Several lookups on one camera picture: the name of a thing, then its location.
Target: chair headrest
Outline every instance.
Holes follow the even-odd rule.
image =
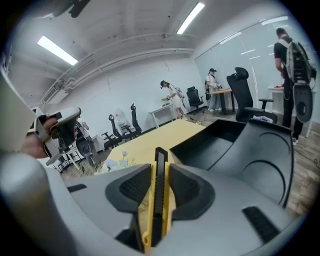
[[[236,71],[235,80],[248,79],[249,73],[248,73],[248,71],[247,71],[245,68],[243,68],[243,67],[235,67],[234,69],[235,69],[235,71]]]

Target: pants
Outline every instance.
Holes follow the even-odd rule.
[[[216,92],[217,89],[214,89],[212,87],[209,87],[209,92],[213,93]],[[211,94],[211,98],[209,99],[209,105],[208,109],[209,110],[217,110],[221,108],[221,102],[220,102],[220,97],[218,94]]]
[[[293,84],[289,78],[285,78],[284,80],[284,89],[283,89],[283,121],[282,125],[285,127],[291,127],[291,115],[292,110],[294,108],[294,92],[293,92]],[[300,122],[297,118],[294,121],[294,128],[292,137],[298,139],[301,134],[303,127],[303,123]]]
[[[97,153],[97,150],[95,148],[95,144],[94,142],[92,141],[92,138],[90,136],[86,137],[85,138],[86,141],[88,142],[89,144],[89,147],[90,147],[90,151],[92,153],[92,157],[91,155],[88,155],[86,156],[85,158],[87,159],[87,161],[89,162],[90,166],[95,168],[96,165],[98,165],[100,163],[100,158],[99,158],[99,155]]]

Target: black t-shirt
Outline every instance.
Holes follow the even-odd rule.
[[[292,38],[289,36],[284,36],[281,39],[285,40],[288,44],[290,44],[293,41]],[[280,58],[283,63],[287,64],[287,48],[285,46],[283,46],[279,42],[276,42],[274,44],[273,51],[274,51],[275,59]],[[284,67],[283,70],[284,70],[285,76],[287,76],[288,73],[287,73],[286,67]]]

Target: yellow tabletop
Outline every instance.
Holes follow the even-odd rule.
[[[115,147],[107,159],[119,161],[123,158],[123,151],[125,151],[128,153],[127,158],[130,161],[133,158],[137,165],[150,164],[155,160],[156,148],[161,147],[168,151],[168,162],[174,163],[169,149],[204,128],[204,126],[178,119]]]
[[[225,94],[225,93],[230,93],[230,92],[232,92],[231,89],[224,89],[224,90],[217,90],[214,92],[210,92],[210,94]]]

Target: white shoe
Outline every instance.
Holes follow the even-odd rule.
[[[293,144],[294,146],[296,146],[298,142],[299,142],[298,139],[292,138],[292,144]]]

